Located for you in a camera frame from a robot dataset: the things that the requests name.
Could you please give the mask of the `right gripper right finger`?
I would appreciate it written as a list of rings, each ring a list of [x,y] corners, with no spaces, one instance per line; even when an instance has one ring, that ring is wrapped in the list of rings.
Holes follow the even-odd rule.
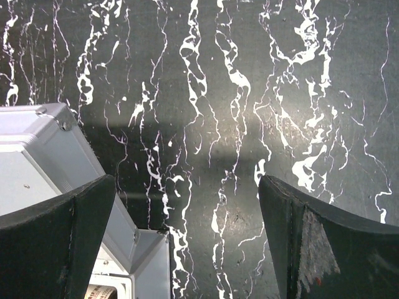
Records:
[[[398,227],[274,176],[260,179],[258,194],[281,298],[398,297]]]

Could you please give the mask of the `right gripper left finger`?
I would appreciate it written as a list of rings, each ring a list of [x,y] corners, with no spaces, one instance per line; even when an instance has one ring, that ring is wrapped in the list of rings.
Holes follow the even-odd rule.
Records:
[[[104,175],[1,216],[1,298],[83,298],[114,200]]]

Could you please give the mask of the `silver metal medicine case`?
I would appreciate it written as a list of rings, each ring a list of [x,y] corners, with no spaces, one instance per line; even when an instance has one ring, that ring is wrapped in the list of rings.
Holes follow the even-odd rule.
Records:
[[[107,175],[64,103],[1,108],[1,216]],[[168,234],[139,229],[115,200],[84,297],[171,296]]]

